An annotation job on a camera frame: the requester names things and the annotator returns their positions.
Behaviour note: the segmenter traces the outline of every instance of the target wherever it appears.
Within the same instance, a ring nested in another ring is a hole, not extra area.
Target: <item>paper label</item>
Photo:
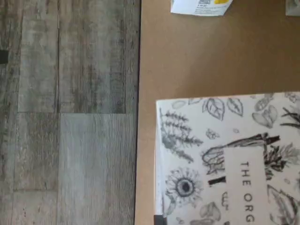
[[[171,12],[199,16],[224,15],[233,0],[175,0]]]
[[[269,205],[263,148],[228,148],[224,153],[230,223],[271,225],[267,210]]]

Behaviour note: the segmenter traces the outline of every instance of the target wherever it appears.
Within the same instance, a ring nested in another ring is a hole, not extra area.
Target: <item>leaf drawing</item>
[[[270,218],[278,225],[298,225],[299,201],[284,191],[277,191],[273,186],[267,185],[269,203],[272,205]]]
[[[208,214],[208,205],[205,204],[200,209],[200,216],[201,218],[205,217]]]
[[[210,140],[214,140],[220,137],[220,135],[212,129],[207,129],[205,134]]]
[[[262,114],[258,112],[252,114],[252,118],[255,122],[269,129],[273,128],[273,124],[277,117],[277,109],[272,105],[270,105],[268,109],[264,110]]]
[[[202,98],[189,98],[188,100],[188,105],[193,105],[193,104],[197,104],[202,100]]]
[[[184,220],[181,219],[180,217],[176,217],[176,220],[177,220],[178,224],[184,224]]]
[[[216,221],[220,221],[221,211],[219,210],[219,208],[214,202],[211,202],[201,207],[200,216],[202,218],[206,217],[206,218],[212,218]]]
[[[184,107],[186,105],[186,101],[184,100],[177,100],[175,102],[172,103],[172,108],[173,109],[180,109],[182,107]]]
[[[166,196],[168,196],[169,199],[171,200],[170,205],[166,211],[166,215],[168,216],[168,215],[171,215],[173,213],[173,211],[176,209],[177,203],[176,203],[176,199],[168,192],[166,193]]]
[[[283,110],[286,113],[284,115],[282,115],[281,117],[289,117],[295,123],[282,123],[280,125],[281,126],[288,126],[288,127],[293,127],[293,128],[300,129],[300,112],[299,112],[299,109],[294,108],[294,112],[290,112],[286,108],[283,108]]]
[[[189,224],[190,225],[213,225],[215,221],[210,218],[205,218],[201,220],[192,220]]]
[[[223,121],[225,113],[225,104],[221,99],[209,98],[206,108],[210,115],[212,115],[220,121]]]
[[[254,106],[256,112],[261,111],[267,107],[271,100],[273,100],[274,94],[265,94],[262,99],[260,99]]]
[[[288,165],[300,165],[300,149],[293,147],[293,143],[287,146],[282,146],[279,149],[279,154]]]
[[[234,128],[234,129],[233,129],[233,132],[236,133],[236,134],[238,134],[240,131],[239,131],[239,129]]]
[[[204,102],[203,102],[203,105],[202,105],[202,112],[206,112],[207,111],[207,103],[208,103],[208,100],[206,99]]]
[[[231,112],[233,112],[241,117],[244,115],[243,104],[238,98],[228,98],[227,106]]]
[[[286,92],[285,97],[293,103],[296,103],[296,101],[300,101],[300,96],[295,94],[294,92]]]

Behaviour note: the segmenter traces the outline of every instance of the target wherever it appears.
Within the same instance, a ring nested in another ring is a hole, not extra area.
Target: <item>flower drawing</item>
[[[198,201],[202,199],[203,183],[196,170],[179,167],[170,172],[165,183],[166,195],[171,200],[167,215],[170,215],[176,206],[191,204],[195,208]]]

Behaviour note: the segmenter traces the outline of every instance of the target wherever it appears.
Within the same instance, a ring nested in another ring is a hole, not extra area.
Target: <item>floor plank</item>
[[[60,3],[60,111],[125,113],[124,1]]]
[[[59,114],[19,113],[15,190],[57,190]]]
[[[133,225],[135,119],[62,114],[58,225]]]
[[[56,225],[57,192],[15,192],[13,225]]]
[[[23,0],[0,1],[0,49],[8,64],[0,65],[0,224],[10,224],[15,163]]]
[[[57,107],[57,0],[27,0],[24,7],[18,111],[53,113]]]
[[[140,49],[140,0],[125,1],[125,112],[137,112]]]

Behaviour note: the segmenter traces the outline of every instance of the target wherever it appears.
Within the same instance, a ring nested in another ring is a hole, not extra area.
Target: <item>book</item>
[[[300,92],[157,101],[167,225],[300,225]]]

